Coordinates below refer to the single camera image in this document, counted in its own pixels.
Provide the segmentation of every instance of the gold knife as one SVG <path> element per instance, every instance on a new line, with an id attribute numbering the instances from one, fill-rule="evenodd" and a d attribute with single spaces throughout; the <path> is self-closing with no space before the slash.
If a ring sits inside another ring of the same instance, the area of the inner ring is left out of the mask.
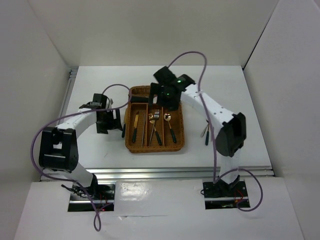
<path id="1" fill-rule="evenodd" d="M 134 119 L 134 130 L 133 130 L 133 136 L 132 136 L 132 142 L 136 142 L 136 137 L 137 137 L 137 126 L 138 126 L 138 119 L 139 119 L 139 111 L 135 114 L 135 119 Z"/>

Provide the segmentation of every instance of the black utensil handle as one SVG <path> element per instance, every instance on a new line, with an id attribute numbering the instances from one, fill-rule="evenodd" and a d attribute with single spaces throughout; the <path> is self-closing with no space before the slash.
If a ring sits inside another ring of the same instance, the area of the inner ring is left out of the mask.
<path id="1" fill-rule="evenodd" d="M 133 136 L 132 136 L 132 142 L 135 143 L 136 142 L 136 137 L 137 137 L 137 129 L 135 128 L 133 131 Z"/>
<path id="2" fill-rule="evenodd" d="M 209 131 L 206 131 L 206 135 L 205 135 L 205 145 L 208 146 L 209 144 Z"/>
<path id="3" fill-rule="evenodd" d="M 170 133 L 171 133 L 173 142 L 176 144 L 177 143 L 177 139 L 176 139 L 175 132 L 172 130 L 172 128 L 170 128 Z"/>
<path id="4" fill-rule="evenodd" d="M 158 140 L 158 144 L 160 146 L 162 146 L 162 141 L 161 141 L 161 138 L 160 138 L 159 133 L 157 131 L 155 132 L 155 135 L 156 135 L 156 139 Z"/>
<path id="5" fill-rule="evenodd" d="M 126 134 L 126 124 L 123 124 L 123 129 L 122 129 L 122 135 L 121 137 L 124 138 Z"/>

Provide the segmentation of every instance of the white table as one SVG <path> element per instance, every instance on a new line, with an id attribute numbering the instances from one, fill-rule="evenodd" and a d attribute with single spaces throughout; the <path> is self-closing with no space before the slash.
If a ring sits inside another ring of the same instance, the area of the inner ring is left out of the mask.
<path id="1" fill-rule="evenodd" d="M 79 106 L 92 100 L 94 93 L 101 93 L 115 83 L 128 87 L 150 85 L 156 80 L 153 74 L 162 66 L 81 66 L 78 70 L 66 113 L 71 114 Z M 187 74 L 198 80 L 202 66 L 173 66 L 177 75 Z M 242 148 L 240 165 L 252 170 L 271 169 L 270 159 L 251 101 L 243 71 L 240 66 L 208 66 L 201 88 L 225 108 L 246 116 L 247 139 Z M 105 93 L 120 106 L 128 99 L 128 91 L 120 86 Z M 78 138 L 80 163 L 88 169 L 112 168 L 190 168 L 212 167 L 213 148 L 205 146 L 200 134 L 206 120 L 186 104 L 183 104 L 185 146 L 178 152 L 132 154 L 126 149 L 121 132 L 97 134 L 96 126 L 89 127 Z M 121 120 L 125 108 L 121 109 Z"/>
<path id="2" fill-rule="evenodd" d="M 15 240 L 302 240 L 283 178 L 259 179 L 263 202 L 257 210 L 247 213 L 237 209 L 205 210 L 201 180 L 174 181 L 174 184 L 149 181 L 149 190 L 160 199 L 141 196 L 137 199 L 144 199 L 143 205 L 132 200 L 132 207 L 117 209 L 117 200 L 122 196 L 116 192 L 115 211 L 101 214 L 100 232 L 94 230 L 93 212 L 67 212 L 70 194 L 61 187 L 61 182 L 34 182 Z M 260 198 L 259 187 L 251 177 L 245 181 L 254 206 Z M 161 189 L 166 191 L 159 195 Z"/>

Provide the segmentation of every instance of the wicker basket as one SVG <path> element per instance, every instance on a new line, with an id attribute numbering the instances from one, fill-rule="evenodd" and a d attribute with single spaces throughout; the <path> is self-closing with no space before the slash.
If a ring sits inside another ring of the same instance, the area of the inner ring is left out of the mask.
<path id="1" fill-rule="evenodd" d="M 150 86 L 135 86 L 131 88 L 131 92 L 135 96 L 148 97 L 150 92 Z M 156 110 L 160 111 L 160 118 L 155 122 L 155 128 L 158 131 L 162 146 L 158 144 L 156 135 L 153 133 L 152 141 L 149 146 L 149 140 L 152 132 L 153 125 L 146 121 L 144 129 L 144 117 L 149 113 L 155 113 Z M 132 137 L 134 133 L 134 123 L 136 113 L 139 111 L 139 118 L 136 130 L 136 141 L 132 142 Z M 176 137 L 176 143 L 173 142 L 169 124 L 164 120 L 164 113 L 169 111 L 163 107 L 156 104 L 153 105 L 152 109 L 149 108 L 147 103 L 129 103 L 126 109 L 126 118 L 124 121 L 126 123 L 125 130 L 125 146 L 133 154 L 139 153 L 158 153 L 158 152 L 176 152 L 179 151 L 185 145 L 185 130 L 184 130 L 184 120 L 182 115 L 181 103 L 179 109 L 176 111 L 171 111 L 171 127 L 174 131 Z M 142 135 L 144 129 L 144 141 L 142 146 Z"/>

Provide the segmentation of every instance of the brown basket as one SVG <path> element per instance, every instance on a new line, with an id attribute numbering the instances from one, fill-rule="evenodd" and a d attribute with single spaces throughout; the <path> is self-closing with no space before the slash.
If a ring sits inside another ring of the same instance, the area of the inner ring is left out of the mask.
<path id="1" fill-rule="evenodd" d="M 150 92 L 150 86 L 135 86 L 131 88 L 132 95 L 139 97 L 148 97 Z M 144 117 L 149 113 L 155 113 L 156 110 L 160 110 L 160 118 L 155 122 L 155 128 L 158 131 L 162 146 L 158 144 L 155 133 L 153 133 L 152 141 L 149 144 L 152 127 L 153 125 L 147 120 L 145 123 L 144 129 Z M 132 137 L 134 134 L 134 123 L 136 113 L 139 111 L 138 124 L 136 129 L 136 140 L 132 142 Z M 174 131 L 176 143 L 173 142 L 172 136 L 170 133 L 169 124 L 164 120 L 164 113 L 169 111 L 160 107 L 156 104 L 153 105 L 152 109 L 148 107 L 147 103 L 129 103 L 128 108 L 126 109 L 126 118 L 124 122 L 126 123 L 125 130 L 125 146 L 133 154 L 139 153 L 158 153 L 158 152 L 176 152 L 179 151 L 185 145 L 185 130 L 184 130 L 184 120 L 182 115 L 181 103 L 179 109 L 176 111 L 171 111 L 171 120 L 170 124 Z M 142 144 L 142 135 L 144 129 L 144 141 Z"/>

